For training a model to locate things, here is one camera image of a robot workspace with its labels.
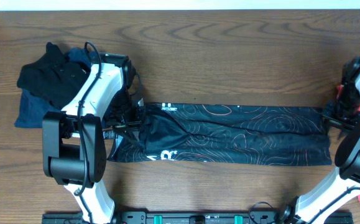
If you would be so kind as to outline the black shirt orange contour lines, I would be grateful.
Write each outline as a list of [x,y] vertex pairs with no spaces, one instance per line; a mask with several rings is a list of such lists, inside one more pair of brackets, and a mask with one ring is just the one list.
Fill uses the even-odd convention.
[[119,137],[108,159],[325,166],[329,147],[318,108],[150,103],[139,140]]

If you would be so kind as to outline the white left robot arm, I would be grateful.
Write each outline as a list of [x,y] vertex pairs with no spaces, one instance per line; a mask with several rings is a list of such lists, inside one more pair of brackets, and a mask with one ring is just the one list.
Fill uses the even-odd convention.
[[42,121],[43,168],[81,208],[77,218],[57,223],[115,223],[115,203],[103,182],[107,153],[103,127],[114,138],[137,141],[143,103],[129,89],[137,76],[127,55],[98,54],[80,91],[60,112]]

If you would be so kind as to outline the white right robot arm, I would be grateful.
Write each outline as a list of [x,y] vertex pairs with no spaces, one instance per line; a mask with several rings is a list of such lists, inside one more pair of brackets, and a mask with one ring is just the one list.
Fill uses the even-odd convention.
[[294,198],[275,223],[352,223],[339,210],[360,195],[360,56],[346,63],[336,102],[325,109],[330,126],[348,131],[335,155],[334,169],[311,191]]

